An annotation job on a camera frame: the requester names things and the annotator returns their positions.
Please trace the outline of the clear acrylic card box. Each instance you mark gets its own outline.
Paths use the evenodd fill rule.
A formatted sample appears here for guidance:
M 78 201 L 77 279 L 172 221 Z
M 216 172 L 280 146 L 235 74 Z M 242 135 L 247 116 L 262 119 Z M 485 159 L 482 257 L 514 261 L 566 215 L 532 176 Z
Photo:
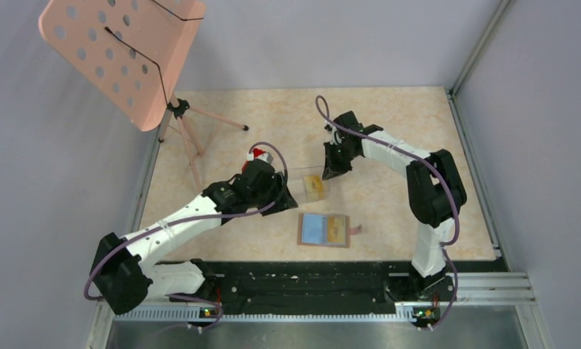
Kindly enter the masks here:
M 299 205 L 323 201 L 329 196 L 329 183 L 322 180 L 323 173 L 323 166 L 289 169 L 287 187 Z

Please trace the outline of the gold VIP card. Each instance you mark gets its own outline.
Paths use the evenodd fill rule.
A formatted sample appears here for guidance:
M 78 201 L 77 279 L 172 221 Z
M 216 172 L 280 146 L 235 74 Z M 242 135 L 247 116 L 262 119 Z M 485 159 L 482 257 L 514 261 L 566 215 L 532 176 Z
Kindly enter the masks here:
M 305 190 L 309 193 L 322 193 L 324 191 L 321 178 L 317 175 L 304 176 Z
M 330 244 L 344 244 L 347 236 L 347 217 L 328 216 L 326 219 L 326 241 Z

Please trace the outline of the brown leather card holder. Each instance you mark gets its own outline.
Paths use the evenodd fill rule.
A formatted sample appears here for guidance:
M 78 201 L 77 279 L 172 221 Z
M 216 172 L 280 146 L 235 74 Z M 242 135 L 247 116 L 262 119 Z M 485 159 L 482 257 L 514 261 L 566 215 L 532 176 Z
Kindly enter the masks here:
M 326 241 L 326 219 L 328 216 L 347 217 L 347 236 L 344 244 L 330 244 Z M 301 213 L 298 220 L 297 244 L 304 246 L 322 246 L 333 248 L 349 248 L 351 236 L 362 232 L 363 226 L 351 225 L 350 217 L 343 214 Z

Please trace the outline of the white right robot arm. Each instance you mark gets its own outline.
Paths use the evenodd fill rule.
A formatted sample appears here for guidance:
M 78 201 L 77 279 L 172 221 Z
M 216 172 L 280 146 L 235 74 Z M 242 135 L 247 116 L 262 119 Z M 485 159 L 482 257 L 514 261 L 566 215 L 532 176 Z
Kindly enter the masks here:
M 437 291 L 434 275 L 446 266 L 444 247 L 460 234 L 460 210 L 468 196 L 453 155 L 446 149 L 425 151 L 394 138 L 382 127 L 359 123 L 348 111 L 324 127 L 323 180 L 352 170 L 358 157 L 378 161 L 406 179 L 409 208 L 418 221 L 417 244 L 411 260 L 417 272 L 408 280 L 410 294 L 426 300 Z

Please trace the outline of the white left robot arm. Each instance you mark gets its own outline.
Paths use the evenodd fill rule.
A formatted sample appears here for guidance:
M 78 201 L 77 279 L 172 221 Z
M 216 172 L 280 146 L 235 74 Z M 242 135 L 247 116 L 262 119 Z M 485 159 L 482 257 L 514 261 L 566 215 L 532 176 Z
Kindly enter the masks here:
M 116 315 L 134 310 L 145 300 L 191 294 L 209 299 L 215 281 L 192 262 L 162 266 L 159 262 L 192 238 L 232 219 L 276 214 L 296 208 L 287 187 L 288 171 L 276 171 L 263 159 L 248 161 L 229 180 L 213 182 L 175 213 L 134 233 L 103 236 L 97 246 L 84 296 L 99 291 Z

